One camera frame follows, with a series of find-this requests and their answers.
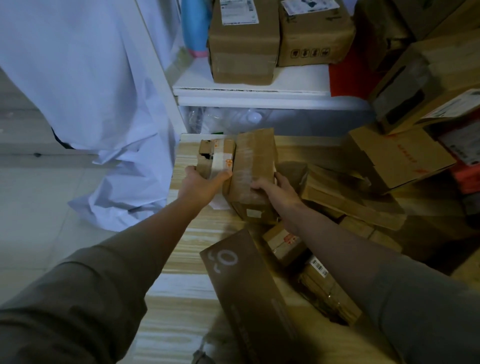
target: sleeve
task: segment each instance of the sleeve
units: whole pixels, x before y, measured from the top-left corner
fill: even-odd
[[[141,233],[126,230],[78,250],[0,307],[0,362],[120,360],[160,274],[145,242]]]
[[[422,263],[381,267],[365,309],[406,363],[480,363],[480,293]]]

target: white cloth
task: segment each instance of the white cloth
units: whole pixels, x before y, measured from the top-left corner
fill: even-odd
[[[120,231],[165,205],[176,137],[110,1],[0,1],[0,67],[60,140],[97,151],[99,163],[122,161],[93,194],[70,202],[88,221]],[[175,0],[138,3],[166,68]]]

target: plastic container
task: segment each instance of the plastic container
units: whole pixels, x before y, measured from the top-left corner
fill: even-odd
[[[193,57],[208,57],[208,28],[212,20],[209,0],[183,0],[181,26],[183,41]]]

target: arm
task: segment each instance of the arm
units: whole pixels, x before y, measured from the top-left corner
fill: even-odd
[[[72,254],[0,307],[0,362],[115,363],[146,312],[144,297],[190,221],[231,172],[185,170],[176,201]]]
[[[285,228],[300,236],[407,363],[480,360],[480,294],[464,284],[342,229],[306,207],[288,180],[263,189]]]

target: wood grain surface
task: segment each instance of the wood grain surface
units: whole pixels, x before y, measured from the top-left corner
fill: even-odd
[[[174,200],[184,178],[184,169],[196,164],[200,140],[226,135],[183,134],[178,146],[168,201]],[[279,161],[309,162],[348,172],[339,140],[320,137],[276,136]],[[149,291],[148,313],[137,335],[136,363],[191,363],[203,343],[217,364],[242,363],[237,343],[216,298],[199,252],[247,227],[264,256],[285,298],[289,314],[312,363],[395,363],[398,358],[386,339],[366,317],[353,328],[334,324],[323,317],[288,284],[261,235],[268,226],[247,225],[229,210],[206,207],[191,222]]]

